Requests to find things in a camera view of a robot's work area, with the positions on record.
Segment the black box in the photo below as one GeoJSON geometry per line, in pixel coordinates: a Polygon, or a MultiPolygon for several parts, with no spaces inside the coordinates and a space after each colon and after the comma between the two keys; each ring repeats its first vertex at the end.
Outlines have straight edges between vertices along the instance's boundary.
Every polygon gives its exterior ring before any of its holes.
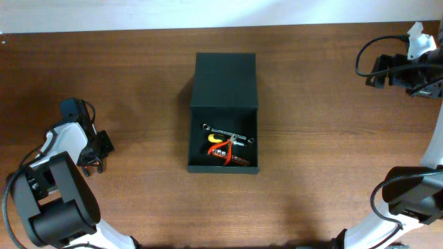
{"type": "Polygon", "coordinates": [[[197,53],[190,101],[190,135],[187,170],[190,173],[257,174],[258,94],[256,59],[253,53],[197,53]],[[230,163],[207,154],[212,145],[202,124],[255,139],[236,138],[246,146],[234,146],[233,154],[249,166],[230,163]]]}

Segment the orange black needle-nose pliers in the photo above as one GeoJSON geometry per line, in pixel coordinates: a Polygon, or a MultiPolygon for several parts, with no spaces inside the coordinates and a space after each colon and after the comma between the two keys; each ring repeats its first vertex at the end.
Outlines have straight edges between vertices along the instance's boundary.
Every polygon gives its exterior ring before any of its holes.
{"type": "Polygon", "coordinates": [[[82,172],[86,177],[90,177],[91,173],[89,168],[95,168],[98,174],[103,173],[103,162],[96,156],[94,158],[84,157],[81,160],[82,165],[80,166],[82,172]]]}

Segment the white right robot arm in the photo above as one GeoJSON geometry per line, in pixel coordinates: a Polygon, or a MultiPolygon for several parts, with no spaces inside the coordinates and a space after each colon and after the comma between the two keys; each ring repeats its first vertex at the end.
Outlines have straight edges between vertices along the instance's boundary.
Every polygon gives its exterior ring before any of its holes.
{"type": "MultiPolygon", "coordinates": [[[[405,35],[406,54],[380,55],[366,85],[401,87],[413,98],[442,100],[442,37],[415,22],[405,35]]],[[[372,190],[371,212],[330,241],[330,248],[394,248],[406,233],[442,219],[442,116],[424,154],[413,166],[395,166],[372,190]]]]}

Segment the silver ratchet wrench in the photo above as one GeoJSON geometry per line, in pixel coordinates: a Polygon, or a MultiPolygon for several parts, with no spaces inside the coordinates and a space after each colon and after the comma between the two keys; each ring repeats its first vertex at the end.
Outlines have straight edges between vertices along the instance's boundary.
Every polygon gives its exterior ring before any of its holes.
{"type": "Polygon", "coordinates": [[[237,133],[232,133],[232,132],[229,132],[229,131],[215,129],[215,128],[209,126],[206,123],[202,124],[202,129],[204,129],[206,131],[211,131],[213,133],[220,133],[220,134],[223,134],[223,135],[226,135],[226,136],[235,136],[236,138],[241,139],[241,140],[245,140],[248,143],[254,143],[255,142],[255,139],[252,138],[252,137],[246,137],[246,136],[243,136],[243,135],[239,135],[237,133]]]}

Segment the red diagonal cutting pliers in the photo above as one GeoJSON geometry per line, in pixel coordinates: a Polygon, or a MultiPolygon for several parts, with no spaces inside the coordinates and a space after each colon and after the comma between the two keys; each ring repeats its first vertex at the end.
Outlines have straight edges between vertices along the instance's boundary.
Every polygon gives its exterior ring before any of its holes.
{"type": "Polygon", "coordinates": [[[222,142],[222,143],[218,143],[218,144],[217,143],[211,143],[212,145],[209,147],[207,154],[209,156],[211,156],[210,153],[214,149],[221,149],[221,150],[227,151],[228,152],[228,158],[226,160],[224,160],[222,165],[223,166],[228,166],[230,164],[229,160],[231,159],[231,155],[233,154],[233,147],[237,146],[237,145],[233,144],[235,141],[236,141],[236,137],[235,136],[229,136],[228,140],[226,142],[222,142]]]}

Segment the orange socket rail set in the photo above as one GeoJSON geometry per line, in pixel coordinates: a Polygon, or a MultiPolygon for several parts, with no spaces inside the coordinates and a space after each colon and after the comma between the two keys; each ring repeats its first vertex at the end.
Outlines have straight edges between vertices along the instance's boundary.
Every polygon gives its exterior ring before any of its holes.
{"type": "MultiPolygon", "coordinates": [[[[224,160],[226,160],[228,158],[228,152],[221,150],[221,149],[214,149],[211,151],[210,153],[211,156],[216,156],[218,158],[222,158],[224,160]]],[[[231,159],[229,160],[229,163],[235,163],[237,165],[241,165],[241,166],[249,166],[250,162],[244,158],[241,158],[239,156],[236,155],[231,155],[231,159]]]]}

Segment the yellow black stubby screwdriver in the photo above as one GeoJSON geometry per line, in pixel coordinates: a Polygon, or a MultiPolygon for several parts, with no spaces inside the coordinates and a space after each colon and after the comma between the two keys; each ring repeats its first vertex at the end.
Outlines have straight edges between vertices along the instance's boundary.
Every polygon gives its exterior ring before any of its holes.
{"type": "MultiPolygon", "coordinates": [[[[227,140],[228,140],[228,137],[226,137],[225,135],[222,135],[222,134],[210,133],[208,135],[208,141],[211,142],[211,143],[217,143],[218,144],[218,143],[226,142],[227,140]]],[[[238,146],[242,146],[242,147],[246,146],[244,143],[238,142],[238,141],[235,141],[233,144],[234,145],[238,145],[238,146]]]]}

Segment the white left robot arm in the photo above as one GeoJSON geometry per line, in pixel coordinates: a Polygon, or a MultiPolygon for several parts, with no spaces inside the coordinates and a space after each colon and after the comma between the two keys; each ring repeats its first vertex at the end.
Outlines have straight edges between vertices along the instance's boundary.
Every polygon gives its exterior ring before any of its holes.
{"type": "Polygon", "coordinates": [[[89,167],[103,171],[103,160],[114,150],[106,131],[97,131],[96,110],[85,100],[61,102],[62,118],[46,132],[44,144],[24,158],[7,183],[2,214],[10,238],[7,211],[11,197],[30,241],[38,247],[140,248],[135,238],[123,235],[104,221],[98,202],[85,181],[89,167]]]}

